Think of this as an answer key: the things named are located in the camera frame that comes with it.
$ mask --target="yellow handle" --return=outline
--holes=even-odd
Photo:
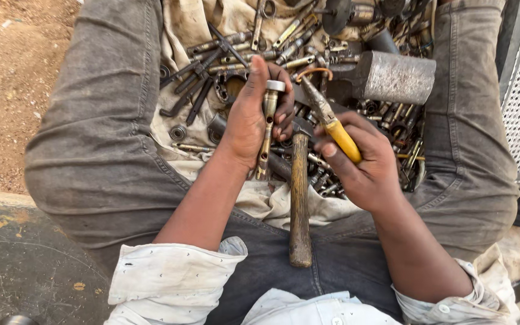
[[[325,125],[324,128],[353,163],[357,164],[362,161],[361,152],[358,151],[357,144],[355,144],[348,133],[346,133],[340,121],[331,122]]]

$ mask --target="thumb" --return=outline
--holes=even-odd
[[[268,66],[262,57],[255,55],[252,57],[250,74],[246,85],[242,88],[242,95],[262,102],[266,81],[268,81]]]
[[[334,169],[334,172],[342,180],[347,178],[354,178],[360,171],[354,163],[343,153],[340,148],[329,142],[322,147],[322,156],[327,163]]]

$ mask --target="shirt sleeve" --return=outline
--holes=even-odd
[[[223,240],[217,252],[177,243],[122,245],[107,301],[117,306],[104,325],[203,324],[247,255],[239,237]]]
[[[405,321],[411,324],[509,324],[508,307],[484,286],[473,264],[455,260],[471,278],[473,292],[466,297],[449,297],[431,304],[407,297],[393,285]]]

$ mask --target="jeans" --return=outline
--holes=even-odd
[[[437,9],[436,80],[426,103],[427,175],[408,195],[436,239],[472,261],[512,225],[519,191],[499,104],[495,48],[502,0]],[[48,213],[111,275],[122,244],[150,243],[190,188],[148,137],[159,94],[159,0],[89,0],[82,7],[25,178]],[[288,232],[238,209],[224,237],[249,256],[208,324],[239,324],[270,288],[302,299],[348,290],[402,320],[370,213],[311,229],[313,265],[288,263]]]

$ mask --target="concrete surface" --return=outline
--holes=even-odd
[[[0,320],[102,324],[109,284],[29,196],[0,192]]]

